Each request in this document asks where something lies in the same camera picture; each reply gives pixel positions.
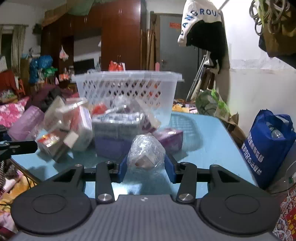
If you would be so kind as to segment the purple cardboard box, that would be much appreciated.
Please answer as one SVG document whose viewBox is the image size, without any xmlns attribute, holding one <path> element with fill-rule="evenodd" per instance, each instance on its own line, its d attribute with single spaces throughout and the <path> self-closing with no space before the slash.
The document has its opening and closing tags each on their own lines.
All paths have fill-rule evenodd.
<svg viewBox="0 0 296 241">
<path fill-rule="evenodd" d="M 95 150 L 98 156 L 119 160 L 124 158 L 130 151 L 132 141 L 106 137 L 95 137 Z"/>
</svg>

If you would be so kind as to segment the orange round wrapped item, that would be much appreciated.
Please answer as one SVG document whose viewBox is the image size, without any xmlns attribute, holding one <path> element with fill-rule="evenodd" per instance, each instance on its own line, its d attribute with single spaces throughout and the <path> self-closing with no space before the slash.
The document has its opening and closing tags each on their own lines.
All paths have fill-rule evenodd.
<svg viewBox="0 0 296 241">
<path fill-rule="evenodd" d="M 107 111 L 107 106 L 104 103 L 98 103 L 93 106 L 91 115 L 101 115 Z"/>
</svg>

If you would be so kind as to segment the clear plastic small box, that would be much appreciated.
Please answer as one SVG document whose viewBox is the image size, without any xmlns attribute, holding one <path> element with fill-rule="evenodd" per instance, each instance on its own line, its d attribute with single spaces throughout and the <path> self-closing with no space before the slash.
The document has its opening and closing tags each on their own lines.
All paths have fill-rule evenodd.
<svg viewBox="0 0 296 241">
<path fill-rule="evenodd" d="M 163 168 L 166 151 L 151 133 L 137 135 L 127 156 L 127 165 L 131 169 L 152 170 Z"/>
</svg>

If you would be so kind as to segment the red pink tissue pack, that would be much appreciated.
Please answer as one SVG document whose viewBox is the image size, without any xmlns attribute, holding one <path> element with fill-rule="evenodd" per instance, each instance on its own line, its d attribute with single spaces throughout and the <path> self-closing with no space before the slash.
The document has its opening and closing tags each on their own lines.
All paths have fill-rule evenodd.
<svg viewBox="0 0 296 241">
<path fill-rule="evenodd" d="M 182 149 L 183 134 L 183 131 L 174 128 L 165 128 L 152 133 L 165 148 L 167 154 L 173 154 Z"/>
</svg>

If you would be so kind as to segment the green plastic bag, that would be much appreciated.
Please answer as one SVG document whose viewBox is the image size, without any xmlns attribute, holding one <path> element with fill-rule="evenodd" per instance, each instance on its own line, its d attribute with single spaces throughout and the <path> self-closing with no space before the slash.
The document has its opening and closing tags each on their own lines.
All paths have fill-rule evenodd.
<svg viewBox="0 0 296 241">
<path fill-rule="evenodd" d="M 213 116 L 224 121 L 228 121 L 230 118 L 227 104 L 215 89 L 200 91 L 195 105 L 198 114 Z"/>
</svg>

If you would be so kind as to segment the dark red wooden wardrobe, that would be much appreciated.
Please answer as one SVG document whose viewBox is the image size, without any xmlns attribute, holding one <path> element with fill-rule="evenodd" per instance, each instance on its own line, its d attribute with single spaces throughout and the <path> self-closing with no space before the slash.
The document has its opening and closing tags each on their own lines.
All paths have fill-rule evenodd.
<svg viewBox="0 0 296 241">
<path fill-rule="evenodd" d="M 41 33 L 41 54 L 50 55 L 59 72 L 74 63 L 75 40 L 101 39 L 101 68 L 120 60 L 128 70 L 145 68 L 145 1 L 95 3 L 88 15 L 75 16 L 60 6 L 45 13 Z"/>
</svg>

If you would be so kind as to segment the blue fabric shopping bag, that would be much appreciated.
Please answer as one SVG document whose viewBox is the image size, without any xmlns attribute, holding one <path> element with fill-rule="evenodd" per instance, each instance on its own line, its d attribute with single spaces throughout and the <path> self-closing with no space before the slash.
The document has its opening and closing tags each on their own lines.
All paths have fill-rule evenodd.
<svg viewBox="0 0 296 241">
<path fill-rule="evenodd" d="M 289 115 L 275 115 L 268 109 L 258 112 L 241 154 L 259 188 L 266 190 L 272 184 L 294 143 L 295 131 Z"/>
</svg>

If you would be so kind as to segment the white pink small box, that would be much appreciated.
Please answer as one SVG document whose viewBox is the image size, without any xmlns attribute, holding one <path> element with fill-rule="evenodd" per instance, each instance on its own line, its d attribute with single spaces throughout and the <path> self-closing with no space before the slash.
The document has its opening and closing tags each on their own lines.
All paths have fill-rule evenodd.
<svg viewBox="0 0 296 241">
<path fill-rule="evenodd" d="M 43 127 L 46 131 L 49 131 L 57 122 L 58 118 L 56 117 L 56 109 L 61 108 L 65 105 L 63 99 L 60 96 L 57 96 L 52 104 L 49 106 L 45 112 Z"/>
</svg>

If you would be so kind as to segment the clear plastic lattice basket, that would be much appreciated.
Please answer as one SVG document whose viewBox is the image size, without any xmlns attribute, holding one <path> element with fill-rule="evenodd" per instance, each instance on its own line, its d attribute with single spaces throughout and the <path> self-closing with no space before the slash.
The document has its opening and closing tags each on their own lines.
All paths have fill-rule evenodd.
<svg viewBox="0 0 296 241">
<path fill-rule="evenodd" d="M 182 74 L 167 71 L 102 71 L 73 77 L 80 97 L 90 104 L 104 102 L 109 108 L 118 96 L 140 99 L 167 126 L 178 82 Z"/>
</svg>

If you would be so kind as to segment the white pink tissue pack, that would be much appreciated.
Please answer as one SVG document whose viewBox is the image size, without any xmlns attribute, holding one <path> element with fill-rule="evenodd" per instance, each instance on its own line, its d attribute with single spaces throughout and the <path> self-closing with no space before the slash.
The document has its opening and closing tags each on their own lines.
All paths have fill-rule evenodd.
<svg viewBox="0 0 296 241">
<path fill-rule="evenodd" d="M 93 139 L 92 119 L 89 110 L 78 106 L 73 114 L 70 130 L 78 137 L 74 138 L 74 151 L 85 151 Z"/>
</svg>

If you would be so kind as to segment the white black hanging jacket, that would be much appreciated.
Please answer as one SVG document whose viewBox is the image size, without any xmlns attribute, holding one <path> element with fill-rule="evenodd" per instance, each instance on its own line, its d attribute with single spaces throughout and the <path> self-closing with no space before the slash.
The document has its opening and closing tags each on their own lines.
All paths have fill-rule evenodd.
<svg viewBox="0 0 296 241">
<path fill-rule="evenodd" d="M 208 51 L 210 67 L 220 72 L 227 47 L 221 11 L 211 1 L 186 1 L 178 44 Z"/>
</svg>

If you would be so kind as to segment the pink floral bedding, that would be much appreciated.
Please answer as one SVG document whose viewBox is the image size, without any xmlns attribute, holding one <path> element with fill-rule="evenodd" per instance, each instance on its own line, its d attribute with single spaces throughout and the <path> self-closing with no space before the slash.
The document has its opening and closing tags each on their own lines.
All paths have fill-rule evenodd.
<svg viewBox="0 0 296 241">
<path fill-rule="evenodd" d="M 24 113 L 29 97 L 22 98 L 17 103 L 8 103 L 0 107 L 0 125 L 10 128 Z"/>
</svg>

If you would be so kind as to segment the pink translucent plastic box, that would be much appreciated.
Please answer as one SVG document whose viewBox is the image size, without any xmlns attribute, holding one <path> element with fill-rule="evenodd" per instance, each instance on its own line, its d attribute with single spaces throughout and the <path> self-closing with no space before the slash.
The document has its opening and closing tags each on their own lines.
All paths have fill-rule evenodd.
<svg viewBox="0 0 296 241">
<path fill-rule="evenodd" d="M 35 140 L 42 130 L 44 116 L 41 109 L 30 106 L 10 127 L 8 135 L 14 141 Z"/>
</svg>

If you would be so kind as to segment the grey metal door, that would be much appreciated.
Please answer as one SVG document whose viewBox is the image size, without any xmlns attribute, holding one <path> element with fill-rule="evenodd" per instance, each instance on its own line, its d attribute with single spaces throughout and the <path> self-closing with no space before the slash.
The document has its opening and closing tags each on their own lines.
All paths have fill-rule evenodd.
<svg viewBox="0 0 296 241">
<path fill-rule="evenodd" d="M 194 46 L 181 47 L 181 15 L 159 15 L 159 63 L 161 71 L 182 74 L 183 81 L 177 83 L 175 98 L 185 100 L 202 60 L 202 51 Z"/>
</svg>

